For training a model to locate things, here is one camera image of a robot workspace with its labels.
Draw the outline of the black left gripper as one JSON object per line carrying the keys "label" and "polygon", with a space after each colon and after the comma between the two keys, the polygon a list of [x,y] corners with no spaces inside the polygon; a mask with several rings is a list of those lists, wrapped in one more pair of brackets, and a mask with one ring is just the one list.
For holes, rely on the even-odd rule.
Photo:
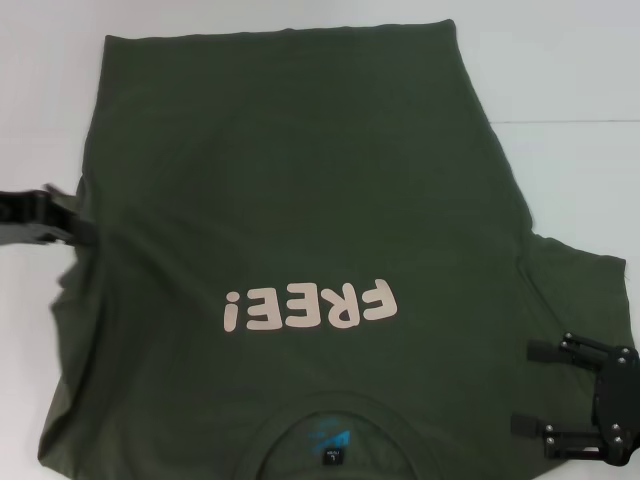
{"label": "black left gripper", "polygon": [[[1,245],[64,243],[69,246],[93,246],[97,243],[95,226],[78,218],[79,200],[55,185],[44,191],[1,193]],[[55,225],[47,233],[47,221],[69,221]]]}

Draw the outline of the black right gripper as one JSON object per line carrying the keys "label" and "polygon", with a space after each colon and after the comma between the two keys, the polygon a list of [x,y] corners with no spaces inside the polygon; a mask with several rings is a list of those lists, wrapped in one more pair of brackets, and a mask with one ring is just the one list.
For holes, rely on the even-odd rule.
{"label": "black right gripper", "polygon": [[511,433],[540,438],[549,460],[604,461],[625,466],[639,448],[639,353],[572,333],[557,344],[527,343],[527,360],[599,370],[594,390],[592,420],[597,431],[575,431],[536,417],[513,414]]}

